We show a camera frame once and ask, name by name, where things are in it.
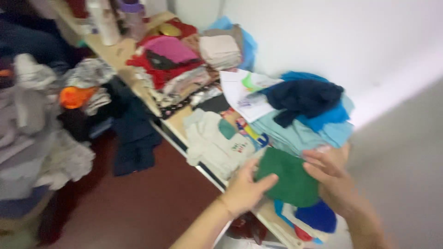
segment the hand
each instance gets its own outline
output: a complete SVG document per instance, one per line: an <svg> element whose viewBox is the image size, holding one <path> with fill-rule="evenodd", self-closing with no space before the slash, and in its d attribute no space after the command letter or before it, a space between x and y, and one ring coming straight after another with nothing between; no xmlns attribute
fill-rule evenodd
<svg viewBox="0 0 443 249"><path fill-rule="evenodd" d="M335 213L346 218L365 205L352 177L334 165L327 154L309 150L303 151L303 158L305 171L320 182L320 197Z"/></svg>
<svg viewBox="0 0 443 249"><path fill-rule="evenodd" d="M250 211L263 197L264 192L272 188L278 181L276 174L268 175L255 183L253 174L258 159L252 159L229 181L226 192L220 197L232 215L238 217Z"/></svg>

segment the purple lid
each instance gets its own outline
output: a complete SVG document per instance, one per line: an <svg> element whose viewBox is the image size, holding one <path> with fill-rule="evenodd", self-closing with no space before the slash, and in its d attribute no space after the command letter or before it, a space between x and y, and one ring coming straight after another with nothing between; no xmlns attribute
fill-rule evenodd
<svg viewBox="0 0 443 249"><path fill-rule="evenodd" d="M120 10L126 13L137 13L143 10L143 5L138 0L118 0Z"/></svg>

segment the floor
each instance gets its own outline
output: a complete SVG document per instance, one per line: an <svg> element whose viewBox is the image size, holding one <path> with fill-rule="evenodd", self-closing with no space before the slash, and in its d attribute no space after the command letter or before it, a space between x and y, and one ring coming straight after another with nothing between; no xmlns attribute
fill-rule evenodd
<svg viewBox="0 0 443 249"><path fill-rule="evenodd" d="M40 248L165 249L220 194L165 140L153 168L114 177L117 143L112 133L93 143L93 171L59 191L58 220L49 222L65 223L60 238Z"/></svg>

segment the green cloth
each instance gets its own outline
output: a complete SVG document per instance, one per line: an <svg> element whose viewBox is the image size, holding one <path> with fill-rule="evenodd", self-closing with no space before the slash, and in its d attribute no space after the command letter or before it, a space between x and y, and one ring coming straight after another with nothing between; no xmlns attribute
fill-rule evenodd
<svg viewBox="0 0 443 249"><path fill-rule="evenodd" d="M304 160L269 147L261 158L255 179L274 173L279 181L266 195L297 207L319 202L319 183L303 169Z"/></svg>
<svg viewBox="0 0 443 249"><path fill-rule="evenodd" d="M237 133L235 128L232 127L232 125L224 119L221 119L220 122L218 123L218 130L228 140L231 139Z"/></svg>

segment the left hand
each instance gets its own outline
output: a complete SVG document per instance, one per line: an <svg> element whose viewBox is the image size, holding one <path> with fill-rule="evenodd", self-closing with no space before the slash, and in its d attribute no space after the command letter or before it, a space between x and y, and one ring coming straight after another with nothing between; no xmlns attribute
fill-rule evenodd
<svg viewBox="0 0 443 249"><path fill-rule="evenodd" d="M278 181L276 174L270 174L255 183L253 175L257 163L258 159L251 159L246 162L229 181L226 192L220 197L227 205L228 210L236 217L254 208L263 194Z"/></svg>

